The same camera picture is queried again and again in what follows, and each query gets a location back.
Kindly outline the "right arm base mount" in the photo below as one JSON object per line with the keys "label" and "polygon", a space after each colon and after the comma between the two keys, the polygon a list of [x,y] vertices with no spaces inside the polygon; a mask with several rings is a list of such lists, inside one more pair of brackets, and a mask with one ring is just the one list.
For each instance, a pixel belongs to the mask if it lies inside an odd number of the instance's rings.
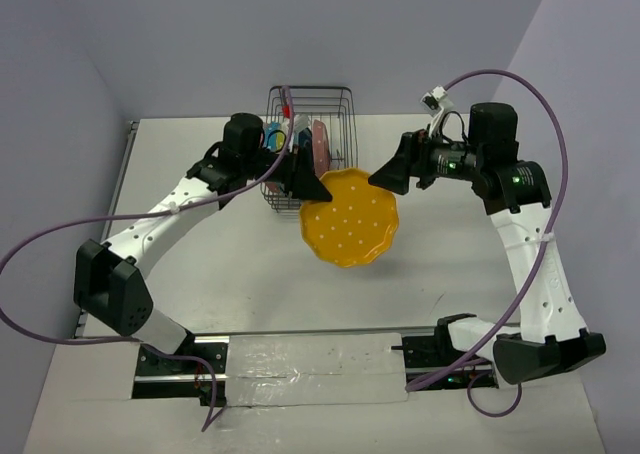
{"label": "right arm base mount", "polygon": [[[462,355],[459,351],[438,348],[434,335],[403,336],[401,344],[393,346],[392,350],[403,354],[407,382],[423,375],[429,376]],[[493,377],[492,365],[483,362],[476,366],[458,368],[430,386],[421,388],[421,391],[463,390],[468,388],[471,382],[475,388],[498,387]]]}

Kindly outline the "orange dotted plate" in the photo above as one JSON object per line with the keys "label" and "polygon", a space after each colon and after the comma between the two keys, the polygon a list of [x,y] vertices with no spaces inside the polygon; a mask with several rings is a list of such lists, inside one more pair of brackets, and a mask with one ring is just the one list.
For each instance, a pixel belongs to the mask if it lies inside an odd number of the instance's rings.
{"label": "orange dotted plate", "polygon": [[330,202],[306,201],[299,210],[302,240],[322,261],[364,266],[387,252],[399,227],[395,195],[372,186],[357,168],[325,172]]}

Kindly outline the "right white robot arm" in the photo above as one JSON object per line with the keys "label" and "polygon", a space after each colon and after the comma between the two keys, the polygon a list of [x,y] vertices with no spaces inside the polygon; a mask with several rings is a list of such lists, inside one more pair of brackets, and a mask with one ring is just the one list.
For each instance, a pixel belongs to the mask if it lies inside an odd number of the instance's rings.
{"label": "right white robot arm", "polygon": [[402,134],[399,146],[369,183],[404,195],[439,178],[470,183],[504,247],[518,291],[517,328],[472,314],[439,320],[436,357],[447,365],[468,353],[494,364],[509,385],[564,374],[602,356],[606,342],[577,309],[553,235],[560,205],[542,167],[518,155],[518,115],[504,103],[472,106],[466,136],[453,141],[437,122]]}

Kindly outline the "blue dotted plate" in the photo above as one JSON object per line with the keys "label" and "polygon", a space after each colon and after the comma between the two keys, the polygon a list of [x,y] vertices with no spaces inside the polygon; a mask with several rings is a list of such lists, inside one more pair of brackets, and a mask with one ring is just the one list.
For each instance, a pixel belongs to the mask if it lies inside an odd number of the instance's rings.
{"label": "blue dotted plate", "polygon": [[265,142],[268,142],[269,137],[271,136],[272,133],[274,132],[280,132],[281,131],[281,124],[278,122],[271,122],[269,124],[266,125],[265,127]]}
{"label": "blue dotted plate", "polygon": [[297,145],[300,148],[304,148],[307,145],[312,144],[312,131],[309,128],[301,130],[297,134]]}

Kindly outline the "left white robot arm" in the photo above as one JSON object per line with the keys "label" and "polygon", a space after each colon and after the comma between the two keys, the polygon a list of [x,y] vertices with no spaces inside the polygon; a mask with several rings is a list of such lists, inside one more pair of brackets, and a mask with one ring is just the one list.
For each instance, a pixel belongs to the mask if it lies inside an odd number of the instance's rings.
{"label": "left white robot arm", "polygon": [[146,279],[191,229],[247,191],[250,182],[281,184],[301,201],[329,202],[316,176],[311,150],[272,152],[262,120],[236,113],[213,144],[150,212],[103,242],[88,240],[76,254],[74,303],[122,337],[160,351],[173,372],[195,361],[193,334],[155,307]]}

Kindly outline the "green dotted plate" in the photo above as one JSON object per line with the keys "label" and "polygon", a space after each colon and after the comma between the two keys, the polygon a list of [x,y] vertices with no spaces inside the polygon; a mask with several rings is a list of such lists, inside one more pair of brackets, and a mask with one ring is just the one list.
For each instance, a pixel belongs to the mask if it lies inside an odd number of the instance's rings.
{"label": "green dotted plate", "polygon": [[273,131],[267,138],[266,147],[272,152],[280,152],[286,144],[287,135],[280,130]]}

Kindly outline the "pink dotted plate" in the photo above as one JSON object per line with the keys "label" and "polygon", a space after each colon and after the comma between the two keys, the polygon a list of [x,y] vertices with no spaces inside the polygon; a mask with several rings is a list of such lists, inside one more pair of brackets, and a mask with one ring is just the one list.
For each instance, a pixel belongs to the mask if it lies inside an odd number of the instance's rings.
{"label": "pink dotted plate", "polygon": [[320,120],[312,123],[312,149],[314,171],[321,177],[330,167],[330,146],[326,125]]}
{"label": "pink dotted plate", "polygon": [[273,194],[282,194],[283,185],[279,182],[268,181],[264,183],[266,189]]}

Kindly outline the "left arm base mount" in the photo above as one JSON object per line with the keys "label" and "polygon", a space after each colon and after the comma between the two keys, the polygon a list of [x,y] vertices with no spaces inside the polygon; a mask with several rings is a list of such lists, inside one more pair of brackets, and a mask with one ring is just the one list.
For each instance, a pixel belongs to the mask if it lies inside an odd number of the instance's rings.
{"label": "left arm base mount", "polygon": [[[200,336],[195,339],[193,355],[209,362],[216,376],[215,407],[226,405],[226,364],[228,336]],[[212,400],[212,377],[196,361],[172,361],[140,347],[131,397],[133,399],[197,399],[201,406]]]}

